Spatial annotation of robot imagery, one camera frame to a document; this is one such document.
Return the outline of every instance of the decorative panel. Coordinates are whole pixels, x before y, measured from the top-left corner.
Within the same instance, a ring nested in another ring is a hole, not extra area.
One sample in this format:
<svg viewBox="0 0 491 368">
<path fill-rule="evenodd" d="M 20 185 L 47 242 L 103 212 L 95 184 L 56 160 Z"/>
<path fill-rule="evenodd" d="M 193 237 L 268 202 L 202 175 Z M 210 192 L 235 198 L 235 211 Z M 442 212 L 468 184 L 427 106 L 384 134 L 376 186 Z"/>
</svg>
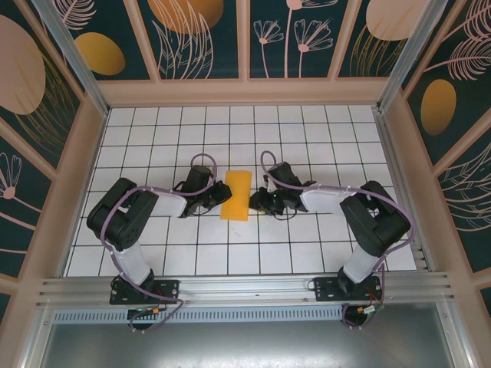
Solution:
<svg viewBox="0 0 491 368">
<path fill-rule="evenodd" d="M 13 2 L 0 35 L 0 119 L 56 168 L 80 101 Z"/>
<path fill-rule="evenodd" d="M 235 0 L 138 0 L 162 79 L 238 78 Z"/>
<path fill-rule="evenodd" d="M 327 77 L 346 4 L 251 0 L 251 78 Z"/>
<path fill-rule="evenodd" d="M 466 3 L 407 101 L 433 163 L 491 107 L 491 2 Z"/>
<path fill-rule="evenodd" d="M 439 177 L 473 272 L 491 267 L 491 129 Z"/>
<path fill-rule="evenodd" d="M 0 137 L 0 274 L 16 278 L 51 180 Z"/>
<path fill-rule="evenodd" d="M 339 77 L 388 77 L 428 0 L 363 0 Z"/>
</svg>

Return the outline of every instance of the tiled floor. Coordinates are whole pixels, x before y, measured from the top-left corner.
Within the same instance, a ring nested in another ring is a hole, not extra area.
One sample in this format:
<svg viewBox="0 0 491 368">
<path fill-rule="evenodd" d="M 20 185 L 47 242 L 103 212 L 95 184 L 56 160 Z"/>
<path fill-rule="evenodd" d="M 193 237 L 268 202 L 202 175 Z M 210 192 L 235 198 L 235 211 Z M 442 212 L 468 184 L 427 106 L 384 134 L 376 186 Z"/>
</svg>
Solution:
<svg viewBox="0 0 491 368">
<path fill-rule="evenodd" d="M 263 150 L 289 162 L 301 181 L 360 186 L 375 179 L 395 198 L 368 106 L 113 109 L 65 274 L 116 274 L 85 221 L 119 177 L 171 188 L 186 178 L 191 157 L 204 152 L 216 159 L 219 179 L 229 169 L 252 171 L 254 192 L 263 185 Z M 220 220 L 219 208 L 186 219 L 152 217 L 140 238 L 145 259 L 157 275 L 335 272 L 357 246 L 342 217 L 250 214 L 247 222 Z M 391 255 L 387 267 L 415 270 L 410 248 Z"/>
</svg>

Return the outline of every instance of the vented panel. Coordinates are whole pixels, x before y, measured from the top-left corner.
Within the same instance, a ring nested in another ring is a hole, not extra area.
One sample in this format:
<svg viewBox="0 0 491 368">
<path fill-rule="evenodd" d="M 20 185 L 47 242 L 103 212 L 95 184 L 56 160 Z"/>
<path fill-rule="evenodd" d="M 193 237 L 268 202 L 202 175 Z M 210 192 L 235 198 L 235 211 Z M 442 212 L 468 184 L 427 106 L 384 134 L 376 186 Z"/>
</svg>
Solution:
<svg viewBox="0 0 491 368">
<path fill-rule="evenodd" d="M 311 307 L 183 308 L 168 323 L 272 322 L 291 320 L 340 320 L 341 305 Z M 126 324 L 128 309 L 58 310 L 54 324 Z M 135 320 L 146 323 L 162 320 L 169 312 Z"/>
</svg>

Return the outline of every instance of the metal plate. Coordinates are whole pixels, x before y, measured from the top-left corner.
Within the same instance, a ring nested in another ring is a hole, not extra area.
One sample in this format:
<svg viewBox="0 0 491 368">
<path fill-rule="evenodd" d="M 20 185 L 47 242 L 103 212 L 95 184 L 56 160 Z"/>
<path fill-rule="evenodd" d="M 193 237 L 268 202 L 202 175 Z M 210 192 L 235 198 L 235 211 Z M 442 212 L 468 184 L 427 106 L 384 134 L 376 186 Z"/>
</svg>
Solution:
<svg viewBox="0 0 491 368">
<path fill-rule="evenodd" d="M 370 293 L 367 292 L 366 288 L 370 289 L 371 293 L 378 299 L 382 298 L 381 281 L 377 276 L 370 276 L 359 292 L 354 292 L 350 296 L 347 296 L 339 288 L 337 277 L 315 278 L 312 281 L 317 301 L 369 301 Z"/>
<path fill-rule="evenodd" d="M 155 280 L 153 293 L 159 292 L 163 297 L 177 298 L 179 296 L 179 280 Z M 176 302 L 167 301 L 166 304 L 175 304 Z M 129 291 L 127 286 L 121 280 L 114 280 L 110 293 L 109 304 L 111 305 L 135 305 L 135 304 L 159 304 L 155 297 L 145 298 L 139 292 Z"/>
</svg>

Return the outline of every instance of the black grid line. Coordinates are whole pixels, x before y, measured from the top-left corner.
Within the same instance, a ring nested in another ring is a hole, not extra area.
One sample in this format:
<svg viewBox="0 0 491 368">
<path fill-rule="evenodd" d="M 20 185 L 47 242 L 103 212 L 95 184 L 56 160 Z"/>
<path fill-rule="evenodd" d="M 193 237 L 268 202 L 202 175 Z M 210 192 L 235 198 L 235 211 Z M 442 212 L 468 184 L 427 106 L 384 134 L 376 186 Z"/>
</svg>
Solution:
<svg viewBox="0 0 491 368">
<path fill-rule="evenodd" d="M 301 110 L 301 112 L 302 112 L 302 120 L 303 120 L 304 119 L 304 112 L 303 112 L 303 110 Z M 328 119 L 328 114 L 326 113 L 325 107 L 324 107 L 324 113 L 326 114 L 325 115 L 325 119 L 327 120 Z M 331 131 L 329 129 L 329 124 L 326 123 L 326 125 L 328 126 L 329 136 L 331 136 Z M 308 171 L 310 172 L 310 180 L 313 180 L 314 177 L 312 176 L 312 166 L 310 165 L 310 152 L 308 151 L 307 130 L 305 130 L 305 123 L 303 124 L 303 126 L 304 126 L 304 135 L 305 135 L 305 146 L 307 147 Z M 317 231 L 318 231 L 318 237 L 319 237 L 319 247 L 321 248 L 322 269 L 325 272 L 324 251 L 322 250 L 321 226 L 319 224 L 319 216 L 318 216 L 318 213 L 315 213 L 315 221 L 317 222 Z"/>
<path fill-rule="evenodd" d="M 254 107 L 252 108 L 252 125 L 254 126 L 254 160 L 255 163 L 258 162 L 258 147 L 257 143 L 255 142 L 255 110 Z M 254 168 L 255 170 L 255 188 L 256 190 L 259 190 L 259 181 L 258 181 L 258 169 L 257 167 Z M 259 234 L 259 212 L 256 211 L 255 214 L 255 220 L 258 223 L 258 260 L 259 260 L 259 274 L 261 274 L 261 238 Z"/>
<path fill-rule="evenodd" d="M 130 136 L 131 136 L 131 129 L 133 127 L 133 119 L 135 118 L 135 111 L 137 109 L 134 109 L 133 110 L 133 116 L 131 117 L 131 128 L 130 128 L 130 133 L 128 134 L 128 140 L 127 140 L 127 147 L 126 149 L 124 150 L 124 155 L 123 155 L 123 164 L 124 164 L 124 159 L 126 158 L 126 151 L 128 149 L 128 144 L 130 142 Z M 101 155 L 99 155 L 99 157 L 97 158 L 97 163 L 99 163 L 99 159 L 100 159 Z M 123 167 L 121 167 L 121 171 L 120 171 L 120 177 L 121 177 L 121 174 L 123 173 Z M 101 256 L 101 262 L 99 264 L 99 272 L 97 273 L 97 275 L 101 274 L 101 269 L 102 269 L 102 261 L 104 260 L 104 252 L 106 251 L 106 248 L 103 246 L 103 251 L 102 251 L 102 256 Z"/>
<path fill-rule="evenodd" d="M 278 116 L 279 151 L 282 154 L 282 161 L 283 161 L 282 128 L 281 128 L 280 122 L 279 122 L 279 108 L 278 108 L 278 106 L 276 107 L 276 114 Z M 288 219 L 286 220 L 286 227 L 288 229 L 288 248 L 290 249 L 290 267 L 292 268 L 292 273 L 293 273 L 292 237 L 290 236 L 290 220 L 288 220 Z"/>
<path fill-rule="evenodd" d="M 181 118 L 180 118 L 180 123 L 183 122 L 183 108 L 181 108 Z M 173 178 L 172 178 L 172 183 L 174 184 L 174 182 L 176 181 L 176 167 L 177 167 L 177 157 L 179 156 L 179 139 L 181 137 L 181 125 L 179 125 L 179 133 L 177 134 L 177 148 L 176 148 L 176 166 L 174 167 L 174 174 L 173 174 Z M 170 218 L 169 218 L 169 222 L 168 222 L 168 225 L 167 225 L 167 235 L 166 235 L 166 244 L 169 242 L 169 230 L 170 230 Z M 165 272 L 165 267 L 166 267 L 166 257 L 167 257 L 167 246 L 166 246 L 166 250 L 164 251 L 163 253 L 163 266 L 162 266 L 162 274 L 164 274 Z"/>
</svg>

